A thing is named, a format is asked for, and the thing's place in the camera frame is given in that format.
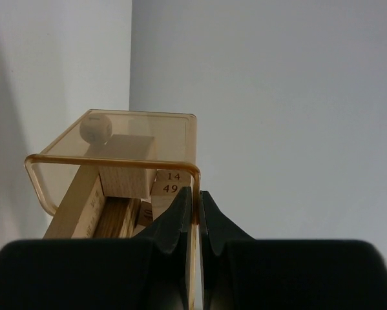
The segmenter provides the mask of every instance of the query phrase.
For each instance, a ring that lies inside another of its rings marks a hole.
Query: printed number
[[[174,176],[174,178],[180,180],[180,175],[177,174],[177,175]],[[171,179],[172,179],[172,174],[169,173],[169,180],[171,180]]]
[[[172,185],[172,187],[170,188],[170,185],[166,185],[163,190],[166,191],[166,192],[169,192],[169,191],[176,192],[178,190],[178,186],[177,185]]]

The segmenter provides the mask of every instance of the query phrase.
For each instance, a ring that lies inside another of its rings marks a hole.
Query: round wooden object
[[[89,114],[80,123],[79,135],[91,145],[105,144],[112,135],[111,120],[104,114]]]

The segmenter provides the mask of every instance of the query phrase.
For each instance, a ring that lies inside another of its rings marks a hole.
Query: white surface
[[[23,168],[88,109],[129,107],[131,0],[0,0],[0,247],[47,221]]]
[[[197,115],[228,217],[387,260],[387,0],[146,0],[132,18],[131,109]]]

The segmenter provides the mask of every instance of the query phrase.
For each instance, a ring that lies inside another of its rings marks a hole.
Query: white wall
[[[145,0],[132,18],[131,109],[197,115],[228,217],[387,259],[387,0]]]
[[[47,226],[25,157],[88,109],[128,109],[131,9],[131,0],[0,0],[0,247]]]

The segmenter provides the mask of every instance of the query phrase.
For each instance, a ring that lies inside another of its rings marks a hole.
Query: wooden ball
[[[111,120],[104,114],[89,114],[79,125],[79,135],[91,145],[105,144],[112,135]]]

